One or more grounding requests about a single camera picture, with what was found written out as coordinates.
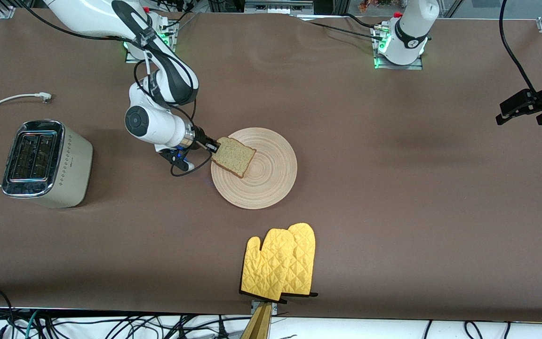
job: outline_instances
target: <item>black cable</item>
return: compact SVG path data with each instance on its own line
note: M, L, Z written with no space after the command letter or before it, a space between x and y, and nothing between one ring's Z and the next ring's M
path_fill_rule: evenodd
M183 326L185 326L185 324L187 324L187 322L189 322L190 319L188 320L185 320L185 322L183 321L183 315L181 316L181 318L179 318L179 327L178 327L178 331L179 331L179 335L183 335L185 333L185 330L183 330Z
M165 1L165 0L157 0L156 4L158 7L160 7L160 4L163 4L169 12L170 12L169 6L177 8L177 6L175 6L174 4L170 4L168 1Z
M156 321L159 324L160 333L164 336L164 326L162 325L162 322L160 321L160 317L156 317Z
M183 172L183 173L180 173L180 174L175 174L173 172L173 168L174 166L173 165L170 165L170 175L176 177L176 178L179 178L179 177L183 177L183 176L187 176L187 174L191 174L191 173L194 173L195 171L198 171L198 169L200 169L202 166L206 165L206 163L208 163L210 161L210 159L213 157L213 152L211 152L210 150L208 150L208 157L206 158L206 160L204 160L200 165L194 167L194 169L192 169L191 171L187 171L187 172Z
M108 334L106 335L105 339L108 339L108 337L112 334L112 332L114 332L114 330L116 330L117 327L119 327L121 324L123 324L124 322L126 322L127 320L130 320L131 317L126 317L124 318L123 320L121 320L118 324L116 324L112 330L110 330L110 332L108 332Z
M233 321L233 320L249 320L251 317L236 317L236 318L228 318L228 319L223 319L224 322L230 322L230 321ZM209 326L210 324L215 324L219 322L219 320L214 320L212 322L207 322L207 323L204 323L202 325L198 325L194 328L191 328L189 329L188 331L185 331L185 334L184 335L180 335L177 339L185 339L186 335L188 335L191 331L197 331L197 330L200 330L202 328L204 328L205 326Z
M505 334L503 334L503 339L507 339L507 336L510 334L511 322L507 322L507 327L505 328Z
M45 334L43 333L43 325L41 325L41 320L39 318L34 318L32 325L34 326L35 330L37 330L37 337L39 339L44 338Z
M322 27L325 27L325 28L331 28L332 30L337 30L337 31L340 31L340 32L355 34L356 36L363 36L363 37L367 37L367 38L370 38L370 39L382 40L382 38L379 37L379 36L370 36L369 34L363 34L363 33L359 33L359 32L343 30L342 28L338 28L338 27L334 27L334 26L328 26L328 25L324 25L324 24L319 24L318 22L311 22L311 24L317 25L317 26L322 26Z
M173 326L173 328L166 333L166 335L163 337L163 339L170 339L175 333L178 331L183 331L183 326L187 324L191 319L194 319L195 315L185 315L185 318L183 315L179 318L179 321Z
M51 317L46 317L45 318L45 328L47 328L47 331L49 333L49 337L51 339L60 339L60 337L58 336L58 333L56 333L56 329L54 328L54 322L52 321Z
M507 54L509 54L510 58L513 60L514 64L516 64L516 67L518 67L518 71L520 71L520 74L522 75L522 78L524 78L524 81L526 82L526 85L531 90L533 95L536 95L536 90L534 89L533 84L531 83L531 80L529 79L528 75L524 71L524 68L518 61L518 58L514 55L514 52L511 51L510 46L507 43L507 40L505 40L505 32L503 30L503 15L505 14L505 4L507 3L507 0L503 0L503 3L501 3L501 12L499 13L499 35L501 35L501 42L503 42L503 47L505 47L505 50L507 51Z
M69 337L64 335L64 333L62 333L60 330L58 330L56 327L53 327L53 329L54 329L54 332L58 332L58 334L60 334L62 337L64 337L64 339L70 339Z
M361 26L364 26L364 27L367 27L367 28L373 28L374 25L370 25L370 24L366 24L365 22L363 21L360 21L358 17L355 17L354 15L352 15L351 13L344 13L342 14L342 16L347 16L347 17L350 17L351 19L353 19L354 21L357 21L357 23Z
M118 336L125 328L127 328L128 326L133 327L133 322L136 322L136 321L138 321L138 320L139 320L139 321L142 321L142 323L141 323L140 325L136 326L136 329L135 329L135 330L138 330L140 327L142 327L142 325L147 324L148 322L150 322L152 319L155 318L155 316L154 316L154 317L152 317L152 318L149 318L149 320L144 320L144 319L141 319L142 316L143 316L143 315L141 315L141 316L139 316L139 317L137 317L137 318L135 318L135 319L129 320L129 322L128 322L125 326L123 326L122 328L120 328L120 330L118 330L118 331L116 332L116 334L114 334L112 337L110 337L110 339L116 338L116 337L117 337L117 336Z
M8 328L8 324L6 324L6 326L2 327L1 330L0 330L0 339L3 339L4 337L4 333L6 333L6 330Z
M179 21L181 21L181 19L183 19L184 16L187 15L187 13L190 13L189 11L185 11L183 12L183 14L181 15L181 17L179 17L179 19L175 20L175 22L173 22L172 24L168 25L168 26L164 26L163 29L166 29L166 28L169 28L169 27L172 27L172 26L175 26L176 24L179 23Z
M168 105L184 105L187 103L187 100L189 100L189 98L191 98L191 95L193 94L194 92L194 81L193 79L191 78L191 75L189 73L189 71L187 71L187 67L183 66L183 62L180 62L179 60L177 60L176 58L174 58L174 56L170 56L164 52L161 52L161 51L158 51L156 49L152 49L152 48L149 48L149 47L144 47L144 49L146 51L150 51L152 52L153 55L157 56L157 57L162 57L162 58L169 58L170 60L174 61L175 64L179 65L179 67L181 67L181 69L183 69L183 71L185 72L185 75L187 75L187 79L189 79L190 83L189 83L189 86L190 86L190 92L187 94L187 97L185 97L185 99L182 99L181 101L175 101L174 103L170 103L168 101L165 101Z
M97 320L96 322L58 322L55 323L54 326L62 325L62 324L81 324L81 325L92 325L92 324L100 324L100 323L113 323L113 322L126 322L127 318L124 320L119 319L105 319L105 320Z
M0 290L0 296L2 296L6 300L6 304L8 306L9 311L9 319L8 323L11 322L11 338L15 338L15 320L14 320L14 313L12 311L13 307L11 306L11 302L9 301L9 298L7 298L6 294Z
M144 62L145 60L139 60L137 64L135 64L135 67L133 67L133 79L135 80L135 83L137 84L139 89L142 90L142 92L144 92L153 100L154 99L153 96L145 88L143 88L141 81L139 81L139 79L137 78L137 68L139 67L139 65L143 64Z
M42 17L40 17L37 13L35 13L30 7L28 7L22 0L18 0L16 1L16 3L21 6L21 7L24 7L24 9L26 9L29 13L31 13L34 17L36 17L37 19L39 19L39 21L43 22L44 24L46 24L47 26L50 26L51 28L55 28L56 30L59 30L60 32L64 32L66 34L69 34L71 36L75 36L75 37L82 37L84 39L91 39L91 40L116 40L116 41L125 41L125 39L120 39L118 37L93 37L93 36L85 36L83 34L78 34L78 33L75 33L75 32L70 32L68 30L65 30L64 28L62 27L58 27L54 24L52 24L51 22L43 19Z
M467 334L467 337L469 339L475 339L473 336L471 336L471 334L469 333L469 331L467 330L467 325L468 324L471 324L472 326L474 326L474 328L476 329L476 333L478 333L478 337L480 339L483 339L482 338L482 333L480 333L480 330L478 330L478 326L476 326L476 324L474 322L464 322L463 323L463 329L465 330L465 334Z
M178 110L179 112L183 113L183 115L185 115L185 117L187 118L187 120L189 120L189 121L191 122L191 124L194 125L194 120L193 120L193 118L192 118L191 116L189 116L189 114L187 114L186 111L184 111L183 109L180 109L180 108L177 107L177 106L171 106L170 109L176 109L176 110Z
M156 333L156 339L160 339L160 333L158 333L158 331L156 329L151 328L149 326L144 326L143 328L154 331Z
M432 324L432 319L428 320L428 326L426 326L426 330L423 333L423 339L428 339L428 332L430 332L431 324Z
M230 335L225 330L225 325L223 323L223 317L219 314L219 335L217 339L230 339Z
M196 116L196 98L194 98L194 108L191 110L190 121L194 120L194 116Z
M156 315L149 318L148 320L144 320L144 322L142 322L141 324L139 324L138 326L133 326L131 325L131 330L129 331L129 334L127 335L127 339L129 339L129 337L131 337L131 335L135 335L135 332L137 330L139 330L139 328L141 327L146 327L146 324L148 324L149 322L151 322L154 318L156 318Z

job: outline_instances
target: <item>bread slice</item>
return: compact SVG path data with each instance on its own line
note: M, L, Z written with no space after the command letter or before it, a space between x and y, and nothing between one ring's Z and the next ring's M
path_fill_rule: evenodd
M221 144L217 153L213 154L213 161L224 170L232 172L238 178L244 178L244 174L254 157L256 150L232 137L222 137L217 140Z

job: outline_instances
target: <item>white floor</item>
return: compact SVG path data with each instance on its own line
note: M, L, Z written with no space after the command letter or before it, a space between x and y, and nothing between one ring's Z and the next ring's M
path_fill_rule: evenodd
M228 333L242 331L247 325L247 320L230 321L228 319L238 315L224 316L225 328ZM106 318L69 318L62 321L92 322ZM173 326L179 317L160 317L164 326ZM186 327L194 327L198 324L217 320L216 315L202 315ZM0 320L0 329L6 324ZM426 320L362 320L362 319L338 319L338 318L284 318L274 317L271 321L271 334L269 339L422 339L428 321ZM505 323L476 322L483 339L502 339L505 333ZM115 322L100 324L62 324L58 328L70 339L103 339L107 333L116 325ZM212 330L218 326L211 325ZM124 339L128 336L130 327L120 333L116 339ZM469 326L473 339L479 339ZM4 339L8 339L11 330L8 328ZM141 328L135 333L135 339L156 339L163 335L152 330ZM23 339L16 331L17 339ZM188 335L190 339L211 339L215 338L214 331L194 331ZM539 339L542 338L542 324L536 323L513 323L511 325L508 339ZM428 339L467 339L464 332L463 322L441 322L434 321L428 333Z

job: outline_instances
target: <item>wooden plate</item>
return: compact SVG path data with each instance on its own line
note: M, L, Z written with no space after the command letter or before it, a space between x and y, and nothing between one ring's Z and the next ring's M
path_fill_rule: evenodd
M223 198L247 210L269 207L282 200L296 180L296 155L290 143L270 129L250 127L229 137L256 153L240 179L211 161L215 187Z

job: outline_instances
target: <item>oven mitt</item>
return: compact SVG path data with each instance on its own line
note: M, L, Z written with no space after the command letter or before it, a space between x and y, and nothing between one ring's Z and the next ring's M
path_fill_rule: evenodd
M296 247L289 230L271 229L263 247L258 236L248 240L241 272L243 294L266 300L279 301L290 271Z
M315 258L315 234L311 226L306 223L292 225L288 231L294 236L296 246L283 292L303 297L309 296L312 283L312 264Z

